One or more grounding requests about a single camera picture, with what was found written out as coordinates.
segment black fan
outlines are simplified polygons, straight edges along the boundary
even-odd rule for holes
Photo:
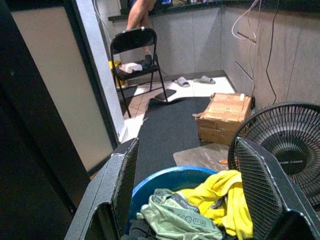
[[[229,169],[239,170],[237,137],[261,145],[320,210],[320,106],[282,103],[257,112],[235,133],[228,153]]]

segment blue basket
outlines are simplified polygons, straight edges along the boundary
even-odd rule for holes
[[[150,195],[155,189],[170,189],[178,191],[181,189],[193,189],[203,183],[210,175],[217,172],[199,166],[174,166],[158,171],[137,185],[132,192],[126,234],[129,234],[130,220],[136,218],[143,204],[147,204]]]

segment tile floor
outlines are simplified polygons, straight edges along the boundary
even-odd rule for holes
[[[209,97],[214,93],[234,93],[233,88],[229,84],[228,80],[225,77],[215,77],[215,84],[203,84],[198,82],[193,82],[189,80],[189,87],[181,87],[174,82],[165,82],[166,89],[176,90],[176,93],[168,98],[168,101],[172,101],[177,98],[183,97]],[[135,95],[147,92],[149,90],[149,84],[144,84],[139,86]],[[161,87],[161,83],[157,82],[152,85],[152,88]],[[131,113],[131,118],[128,117],[128,113],[124,114],[124,123],[128,129],[128,134],[124,137],[122,142],[125,142],[129,139],[136,138],[138,136],[141,125],[144,122],[145,112],[148,106],[150,99],[154,98],[159,93],[162,93],[162,88],[140,95],[132,98],[129,105],[129,110]]]

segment light green garment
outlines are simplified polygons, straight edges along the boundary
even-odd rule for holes
[[[212,220],[201,216],[196,206],[168,189],[156,189],[137,219],[145,219],[157,239],[221,240],[223,235]]]

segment black carpet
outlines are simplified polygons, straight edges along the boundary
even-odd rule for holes
[[[159,170],[176,166],[173,153],[206,144],[198,138],[192,114],[203,112],[209,102],[209,97],[184,97],[169,103],[150,100],[138,134],[135,186]]]
[[[135,86],[135,87],[128,88],[128,89],[126,89],[126,90],[123,91],[124,96],[125,96],[126,98],[128,98],[128,99],[126,100],[126,102],[128,103],[128,105],[130,105],[131,100],[132,100],[132,96],[135,95],[136,90],[137,90],[137,87]],[[126,112],[126,110],[127,110],[127,108],[126,108],[126,105],[125,105],[124,100],[123,100],[123,98],[122,98],[121,92],[118,91],[117,94],[118,94],[118,98],[119,98],[119,101],[120,101],[121,111],[122,111],[122,114],[124,115],[125,112]]]

